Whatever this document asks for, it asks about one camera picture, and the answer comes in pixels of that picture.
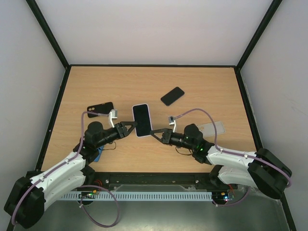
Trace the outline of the black phone case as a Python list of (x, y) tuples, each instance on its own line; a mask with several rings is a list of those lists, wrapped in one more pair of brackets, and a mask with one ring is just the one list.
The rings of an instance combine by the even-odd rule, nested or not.
[(103, 114), (108, 116), (110, 111), (114, 109), (112, 102), (100, 103), (96, 105), (90, 105), (87, 107), (88, 112), (94, 112), (96, 114)]

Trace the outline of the blue phone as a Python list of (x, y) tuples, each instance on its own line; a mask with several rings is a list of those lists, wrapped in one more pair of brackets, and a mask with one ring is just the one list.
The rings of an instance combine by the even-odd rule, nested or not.
[(101, 147), (99, 147), (99, 148), (97, 149), (97, 151), (98, 151), (99, 154), (98, 154), (98, 156), (94, 159), (94, 162), (98, 162), (98, 161), (100, 160), (100, 157), (101, 157), (101, 154), (102, 154), (103, 149), (104, 149), (104, 145), (101, 146)]

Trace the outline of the clear phone case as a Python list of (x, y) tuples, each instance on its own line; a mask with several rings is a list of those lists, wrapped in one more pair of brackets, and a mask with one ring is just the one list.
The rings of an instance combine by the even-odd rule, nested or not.
[[(225, 127), (221, 121), (215, 122), (217, 134), (224, 134), (226, 132)], [(202, 132), (203, 137), (212, 137), (215, 135), (215, 128), (212, 123), (197, 125), (200, 132)]]

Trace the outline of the dark blue phone screen up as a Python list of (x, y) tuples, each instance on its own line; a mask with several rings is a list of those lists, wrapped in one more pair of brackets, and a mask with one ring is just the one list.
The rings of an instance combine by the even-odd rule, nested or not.
[(184, 94), (185, 92), (181, 88), (175, 87), (170, 92), (162, 96), (160, 100), (164, 105), (170, 106), (179, 98), (181, 98)]

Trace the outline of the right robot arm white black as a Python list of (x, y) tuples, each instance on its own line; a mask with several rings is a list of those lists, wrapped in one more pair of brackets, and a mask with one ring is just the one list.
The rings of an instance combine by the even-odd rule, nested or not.
[(190, 150), (201, 164), (214, 165), (210, 176), (214, 188), (225, 184), (245, 185), (259, 189), (270, 198), (281, 199), (285, 188), (290, 186), (291, 170), (267, 149), (239, 152), (218, 148), (203, 138), (195, 124), (187, 125), (184, 133), (162, 128), (150, 131), (150, 135), (162, 144)]

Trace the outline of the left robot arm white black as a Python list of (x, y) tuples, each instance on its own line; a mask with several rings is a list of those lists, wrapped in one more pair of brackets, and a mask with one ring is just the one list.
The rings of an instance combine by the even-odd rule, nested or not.
[(82, 130), (80, 143), (62, 161), (33, 177), (19, 178), (4, 205), (13, 225), (28, 229), (36, 224), (49, 206), (64, 194), (90, 184), (95, 171), (89, 165), (99, 155), (98, 149), (127, 137), (137, 122), (123, 121), (104, 129), (98, 121)]

